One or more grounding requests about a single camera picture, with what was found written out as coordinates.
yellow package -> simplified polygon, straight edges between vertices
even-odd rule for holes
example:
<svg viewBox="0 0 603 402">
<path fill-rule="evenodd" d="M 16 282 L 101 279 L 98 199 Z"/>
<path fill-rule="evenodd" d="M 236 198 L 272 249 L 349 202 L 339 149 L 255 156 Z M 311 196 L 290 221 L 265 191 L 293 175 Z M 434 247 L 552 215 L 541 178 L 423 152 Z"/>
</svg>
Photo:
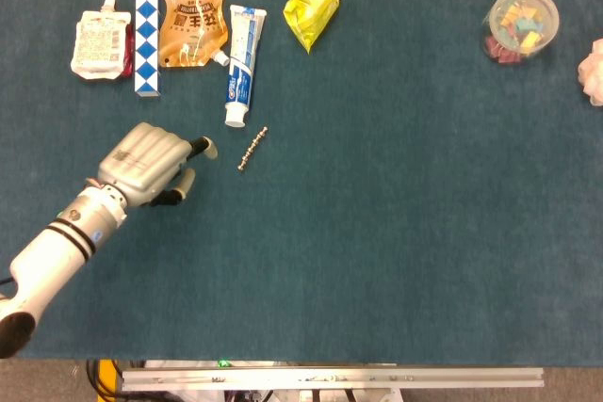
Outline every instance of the yellow package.
<svg viewBox="0 0 603 402">
<path fill-rule="evenodd" d="M 308 54 L 338 7 L 339 0 L 288 0 L 286 3 L 283 10 L 286 23 Z"/>
<path fill-rule="evenodd" d="M 165 0 L 166 18 L 159 32 L 159 64 L 203 66 L 210 58 L 221 65 L 228 56 L 220 48 L 228 40 L 222 0 Z"/>
</svg>

clear plastic jar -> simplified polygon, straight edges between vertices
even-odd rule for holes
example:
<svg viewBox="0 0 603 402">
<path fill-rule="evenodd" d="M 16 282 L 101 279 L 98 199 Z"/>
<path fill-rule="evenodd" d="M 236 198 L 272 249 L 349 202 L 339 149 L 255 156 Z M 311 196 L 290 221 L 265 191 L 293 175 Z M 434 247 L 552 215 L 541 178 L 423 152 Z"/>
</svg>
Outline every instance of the clear plastic jar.
<svg viewBox="0 0 603 402">
<path fill-rule="evenodd" d="M 497 63 L 514 65 L 537 55 L 558 30 L 552 0 L 497 0 L 483 20 L 482 46 Z"/>
</svg>

orange snack bag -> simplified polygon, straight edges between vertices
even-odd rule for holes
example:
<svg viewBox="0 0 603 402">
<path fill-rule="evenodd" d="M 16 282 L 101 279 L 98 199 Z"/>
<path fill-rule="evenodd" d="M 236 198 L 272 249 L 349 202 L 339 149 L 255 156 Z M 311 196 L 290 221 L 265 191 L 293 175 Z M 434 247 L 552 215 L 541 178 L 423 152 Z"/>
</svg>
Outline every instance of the orange snack bag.
<svg viewBox="0 0 603 402">
<path fill-rule="evenodd" d="M 165 0 L 159 32 L 159 64 L 164 68 L 204 66 L 210 58 L 226 66 L 220 48 L 228 40 L 222 0 Z"/>
</svg>

robotic arm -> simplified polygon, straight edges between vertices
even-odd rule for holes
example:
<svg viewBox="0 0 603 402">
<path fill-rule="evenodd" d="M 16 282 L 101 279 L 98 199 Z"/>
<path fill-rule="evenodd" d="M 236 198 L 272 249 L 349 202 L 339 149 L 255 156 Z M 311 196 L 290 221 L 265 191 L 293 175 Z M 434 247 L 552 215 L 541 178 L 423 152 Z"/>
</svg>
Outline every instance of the robotic arm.
<svg viewBox="0 0 603 402">
<path fill-rule="evenodd" d="M 165 187 L 199 153 L 218 156 L 207 137 L 188 142 L 144 122 L 117 145 L 101 162 L 98 179 L 88 179 L 77 198 L 10 264 L 18 290 L 13 298 L 0 294 L 0 359 L 29 341 L 46 305 L 122 226 L 128 207 L 175 205 L 187 196 L 194 169 L 185 169 L 173 189 Z"/>
</svg>

blue and white toothpaste tube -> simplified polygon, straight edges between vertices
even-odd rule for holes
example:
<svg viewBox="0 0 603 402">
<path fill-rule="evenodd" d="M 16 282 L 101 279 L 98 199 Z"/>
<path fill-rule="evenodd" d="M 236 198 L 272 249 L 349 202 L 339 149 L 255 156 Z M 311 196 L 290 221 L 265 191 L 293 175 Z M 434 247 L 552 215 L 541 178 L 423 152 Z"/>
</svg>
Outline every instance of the blue and white toothpaste tube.
<svg viewBox="0 0 603 402">
<path fill-rule="evenodd" d="M 262 34 L 264 18 L 266 18 L 266 11 L 263 9 L 230 6 L 233 39 L 226 97 L 227 126 L 245 126 L 245 114 L 249 111 L 252 98 L 255 50 Z"/>
</svg>

